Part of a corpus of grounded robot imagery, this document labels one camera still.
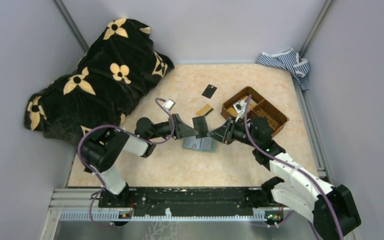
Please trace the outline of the green card holder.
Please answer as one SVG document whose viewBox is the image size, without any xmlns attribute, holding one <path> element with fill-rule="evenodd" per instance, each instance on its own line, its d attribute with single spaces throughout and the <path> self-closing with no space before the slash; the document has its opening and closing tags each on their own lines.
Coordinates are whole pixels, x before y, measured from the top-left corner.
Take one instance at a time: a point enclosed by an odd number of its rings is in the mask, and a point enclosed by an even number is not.
<svg viewBox="0 0 384 240">
<path fill-rule="evenodd" d="M 217 143 L 211 137 L 196 138 L 195 136 L 187 137 L 183 141 L 182 148 L 198 152 L 214 153 Z"/>
</svg>

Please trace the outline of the woven wicker divided basket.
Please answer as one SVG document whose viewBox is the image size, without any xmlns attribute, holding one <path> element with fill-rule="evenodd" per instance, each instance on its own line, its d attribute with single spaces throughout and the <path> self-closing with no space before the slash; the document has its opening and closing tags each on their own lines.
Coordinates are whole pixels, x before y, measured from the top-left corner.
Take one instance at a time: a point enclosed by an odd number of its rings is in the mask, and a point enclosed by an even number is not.
<svg viewBox="0 0 384 240">
<path fill-rule="evenodd" d="M 254 108 L 249 110 L 249 117 L 267 118 L 268 125 L 273 130 L 271 136 L 275 137 L 284 128 L 286 123 L 289 121 L 289 118 L 251 86 L 244 87 L 231 98 L 226 100 L 221 106 L 221 116 L 224 119 L 233 117 L 228 113 L 227 108 L 231 107 L 236 101 L 239 101 L 243 97 L 248 97 L 249 95 L 251 95 L 251 100 L 254 100 L 257 103 Z"/>
</svg>

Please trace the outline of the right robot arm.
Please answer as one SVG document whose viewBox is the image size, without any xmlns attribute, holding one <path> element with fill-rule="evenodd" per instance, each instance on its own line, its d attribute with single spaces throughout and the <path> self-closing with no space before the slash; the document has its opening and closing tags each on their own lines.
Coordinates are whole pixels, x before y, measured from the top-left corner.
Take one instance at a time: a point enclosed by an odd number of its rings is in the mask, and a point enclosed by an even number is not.
<svg viewBox="0 0 384 240">
<path fill-rule="evenodd" d="M 261 186 L 264 204 L 289 207 L 306 218 L 324 240 L 344 239 L 362 224 L 351 191 L 344 185 L 334 186 L 299 165 L 273 140 L 272 133 L 265 117 L 230 117 L 207 136 L 226 145 L 238 141 L 254 147 L 255 160 L 275 175 Z"/>
</svg>

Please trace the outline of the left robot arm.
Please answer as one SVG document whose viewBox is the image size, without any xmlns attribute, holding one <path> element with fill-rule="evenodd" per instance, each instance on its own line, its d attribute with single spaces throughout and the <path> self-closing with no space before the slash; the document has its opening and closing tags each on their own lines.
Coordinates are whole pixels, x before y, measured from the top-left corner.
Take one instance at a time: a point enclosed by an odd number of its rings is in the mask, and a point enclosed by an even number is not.
<svg viewBox="0 0 384 240">
<path fill-rule="evenodd" d="M 178 114 L 170 114 L 168 121 L 153 123 L 142 117 L 136 122 L 134 133 L 129 133 L 112 125 L 103 125 L 86 135 L 78 145 L 79 158 L 91 172 L 97 174 L 110 200 L 118 207 L 129 203 L 128 184 L 118 172 L 115 162 L 122 151 L 136 156 L 149 157 L 157 142 L 151 139 L 183 139 L 198 135 L 199 132 L 184 123 Z"/>
</svg>

